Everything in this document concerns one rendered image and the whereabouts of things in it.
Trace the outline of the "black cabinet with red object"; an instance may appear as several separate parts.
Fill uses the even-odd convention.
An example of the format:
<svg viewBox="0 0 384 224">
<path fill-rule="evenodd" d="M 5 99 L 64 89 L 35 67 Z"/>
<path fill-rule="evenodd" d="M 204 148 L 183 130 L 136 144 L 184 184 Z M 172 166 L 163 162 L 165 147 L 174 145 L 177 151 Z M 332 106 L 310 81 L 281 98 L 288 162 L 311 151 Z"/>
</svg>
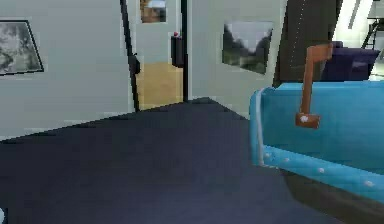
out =
<svg viewBox="0 0 384 224">
<path fill-rule="evenodd" d="M 172 65 L 178 68 L 182 68 L 184 63 L 183 57 L 183 40 L 182 37 L 177 32 L 175 32 L 171 37 Z"/>
</svg>

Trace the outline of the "brown angled lever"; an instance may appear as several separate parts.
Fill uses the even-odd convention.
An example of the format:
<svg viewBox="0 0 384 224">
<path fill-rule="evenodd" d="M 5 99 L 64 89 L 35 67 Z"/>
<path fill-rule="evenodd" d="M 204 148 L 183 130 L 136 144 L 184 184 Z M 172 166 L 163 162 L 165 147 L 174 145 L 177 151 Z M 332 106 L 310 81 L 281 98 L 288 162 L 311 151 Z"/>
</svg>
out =
<svg viewBox="0 0 384 224">
<path fill-rule="evenodd" d="M 317 129 L 320 116 L 310 113 L 314 65 L 332 58 L 333 44 L 309 46 L 306 50 L 306 63 L 302 84 L 302 97 L 299 111 L 295 115 L 295 125 L 303 128 Z"/>
</svg>

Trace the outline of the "dark brown room door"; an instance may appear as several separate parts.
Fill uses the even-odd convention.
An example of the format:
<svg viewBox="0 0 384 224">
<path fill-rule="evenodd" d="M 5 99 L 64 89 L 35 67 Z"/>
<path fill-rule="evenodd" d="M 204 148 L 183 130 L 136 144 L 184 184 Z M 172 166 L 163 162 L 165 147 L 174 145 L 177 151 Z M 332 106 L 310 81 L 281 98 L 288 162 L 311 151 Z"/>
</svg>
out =
<svg viewBox="0 0 384 224">
<path fill-rule="evenodd" d="M 273 86 L 301 82 L 307 48 L 330 43 L 343 0 L 288 0 Z"/>
</svg>

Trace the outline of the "blue box with studs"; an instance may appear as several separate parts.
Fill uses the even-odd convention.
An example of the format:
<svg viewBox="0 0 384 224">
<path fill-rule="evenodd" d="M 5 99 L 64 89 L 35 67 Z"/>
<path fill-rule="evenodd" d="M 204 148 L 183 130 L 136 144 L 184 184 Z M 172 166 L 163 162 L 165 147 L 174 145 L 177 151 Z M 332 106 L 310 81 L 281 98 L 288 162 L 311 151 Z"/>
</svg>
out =
<svg viewBox="0 0 384 224">
<path fill-rule="evenodd" d="M 295 124 L 300 83 L 250 98 L 251 158 L 384 204 L 384 81 L 316 82 L 316 129 Z"/>
</svg>

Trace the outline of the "dark purple sofa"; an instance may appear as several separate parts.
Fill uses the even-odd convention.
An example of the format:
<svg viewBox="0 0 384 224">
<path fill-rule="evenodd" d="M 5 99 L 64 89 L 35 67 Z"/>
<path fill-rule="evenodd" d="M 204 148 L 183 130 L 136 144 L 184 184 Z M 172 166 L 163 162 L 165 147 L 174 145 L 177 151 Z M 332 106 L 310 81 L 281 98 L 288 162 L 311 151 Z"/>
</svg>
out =
<svg viewBox="0 0 384 224">
<path fill-rule="evenodd" d="M 324 65 L 322 81 L 364 81 L 369 78 L 379 50 L 345 47 L 342 41 L 333 41 L 332 45 L 332 57 Z"/>
</svg>

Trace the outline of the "landscape wall picture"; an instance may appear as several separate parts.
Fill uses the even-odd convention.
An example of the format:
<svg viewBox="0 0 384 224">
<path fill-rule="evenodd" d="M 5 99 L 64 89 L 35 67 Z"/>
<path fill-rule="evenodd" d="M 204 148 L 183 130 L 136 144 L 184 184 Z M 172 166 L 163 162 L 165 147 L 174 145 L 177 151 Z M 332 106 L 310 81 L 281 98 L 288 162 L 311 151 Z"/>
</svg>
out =
<svg viewBox="0 0 384 224">
<path fill-rule="evenodd" d="M 271 21 L 232 21 L 224 24 L 222 62 L 264 75 L 273 33 Z"/>
</svg>

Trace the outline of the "small brown wall picture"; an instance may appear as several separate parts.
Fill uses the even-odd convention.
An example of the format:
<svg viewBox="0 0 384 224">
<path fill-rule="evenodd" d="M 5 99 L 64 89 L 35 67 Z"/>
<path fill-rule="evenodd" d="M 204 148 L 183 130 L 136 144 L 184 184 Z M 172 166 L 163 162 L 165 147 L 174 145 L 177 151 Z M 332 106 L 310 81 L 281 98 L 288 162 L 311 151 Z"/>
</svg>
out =
<svg viewBox="0 0 384 224">
<path fill-rule="evenodd" d="M 161 23 L 166 21 L 165 0 L 140 0 L 141 21 Z"/>
</svg>

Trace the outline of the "grey framed wall picture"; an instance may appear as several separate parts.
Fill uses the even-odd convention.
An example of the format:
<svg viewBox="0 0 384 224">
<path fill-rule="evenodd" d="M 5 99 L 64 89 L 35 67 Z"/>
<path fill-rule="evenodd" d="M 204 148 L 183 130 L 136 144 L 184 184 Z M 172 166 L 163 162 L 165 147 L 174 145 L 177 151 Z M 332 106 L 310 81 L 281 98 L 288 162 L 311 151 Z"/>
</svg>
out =
<svg viewBox="0 0 384 224">
<path fill-rule="evenodd" d="M 0 76 L 43 71 L 29 21 L 0 19 Z"/>
</svg>

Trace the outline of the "black frame chair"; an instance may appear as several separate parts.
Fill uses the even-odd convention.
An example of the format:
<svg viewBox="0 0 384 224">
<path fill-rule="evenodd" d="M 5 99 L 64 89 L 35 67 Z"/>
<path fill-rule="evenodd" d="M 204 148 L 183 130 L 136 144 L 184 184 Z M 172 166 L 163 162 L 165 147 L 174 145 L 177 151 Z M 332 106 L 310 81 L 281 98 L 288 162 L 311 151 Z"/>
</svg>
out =
<svg viewBox="0 0 384 224">
<path fill-rule="evenodd" d="M 383 17 L 369 17 L 369 20 L 372 20 L 372 23 L 368 26 L 367 35 L 365 36 L 365 39 L 361 46 L 362 49 L 366 49 L 367 47 L 371 47 L 371 49 L 374 49 L 376 44 L 377 33 L 379 31 L 384 31 Z"/>
</svg>

